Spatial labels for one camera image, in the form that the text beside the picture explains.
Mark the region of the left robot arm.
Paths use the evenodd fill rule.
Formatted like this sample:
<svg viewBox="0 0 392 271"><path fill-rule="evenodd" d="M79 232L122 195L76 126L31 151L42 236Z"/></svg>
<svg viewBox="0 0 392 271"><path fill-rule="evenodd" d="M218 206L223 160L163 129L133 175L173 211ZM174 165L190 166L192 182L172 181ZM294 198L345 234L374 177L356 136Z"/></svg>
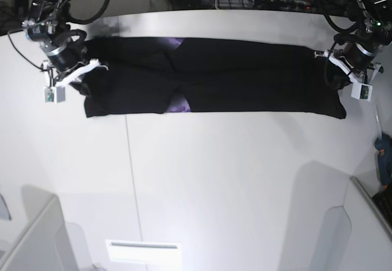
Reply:
<svg viewBox="0 0 392 271"><path fill-rule="evenodd" d="M330 17L327 0L316 0L326 22L337 32L329 50L315 52L324 57L325 84L339 90L356 82L369 84L373 75L383 73L376 56L391 45L391 0L346 0L344 11L353 24L339 27Z"/></svg>

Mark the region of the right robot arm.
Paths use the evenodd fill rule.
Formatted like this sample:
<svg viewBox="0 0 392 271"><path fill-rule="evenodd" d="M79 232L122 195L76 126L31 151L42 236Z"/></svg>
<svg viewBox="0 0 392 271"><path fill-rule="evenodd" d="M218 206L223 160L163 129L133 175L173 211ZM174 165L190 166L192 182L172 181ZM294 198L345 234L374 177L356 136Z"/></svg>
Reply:
<svg viewBox="0 0 392 271"><path fill-rule="evenodd" d="M72 29L70 25L87 25L96 21L105 12L110 0L104 0L98 12L87 20L71 16L70 2L32 0L20 28L30 41L40 45L47 57L38 70L46 76L48 85L44 94L48 102L59 101L59 95L66 86L72 86L80 94L89 97L92 92L86 75L94 69L107 68L106 64L89 55L85 45L86 31Z"/></svg>

